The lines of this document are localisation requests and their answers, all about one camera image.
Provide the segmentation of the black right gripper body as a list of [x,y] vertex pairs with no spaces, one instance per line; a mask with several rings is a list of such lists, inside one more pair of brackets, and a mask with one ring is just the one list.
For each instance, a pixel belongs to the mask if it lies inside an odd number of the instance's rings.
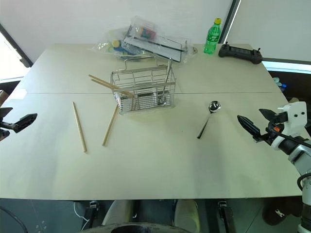
[[266,127],[266,134],[261,135],[262,140],[271,145],[272,142],[284,129],[283,123],[286,121],[286,113],[279,113],[272,120],[268,120],[268,126]]

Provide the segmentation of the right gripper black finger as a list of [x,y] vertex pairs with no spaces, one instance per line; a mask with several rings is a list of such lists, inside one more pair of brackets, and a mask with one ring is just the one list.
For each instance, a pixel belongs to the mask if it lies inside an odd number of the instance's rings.
[[276,113],[269,109],[259,109],[259,111],[267,120],[272,120],[276,116]]
[[240,125],[252,135],[252,138],[256,142],[260,142],[262,140],[260,129],[257,126],[255,126],[250,119],[240,115],[237,115],[237,119]]

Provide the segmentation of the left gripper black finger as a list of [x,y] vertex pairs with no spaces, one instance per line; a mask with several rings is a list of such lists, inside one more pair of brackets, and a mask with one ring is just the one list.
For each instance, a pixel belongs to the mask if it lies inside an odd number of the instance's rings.
[[3,119],[12,109],[12,107],[0,108],[0,119]]
[[18,133],[23,129],[27,128],[28,126],[30,126],[36,120],[36,118],[37,113],[25,115],[19,121],[13,124],[12,130],[15,133]]

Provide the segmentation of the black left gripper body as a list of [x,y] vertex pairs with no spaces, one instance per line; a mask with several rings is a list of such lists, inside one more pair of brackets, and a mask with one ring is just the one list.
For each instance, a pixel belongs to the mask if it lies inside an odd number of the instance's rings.
[[0,141],[5,139],[10,135],[9,130],[12,130],[15,127],[14,123],[0,122]]

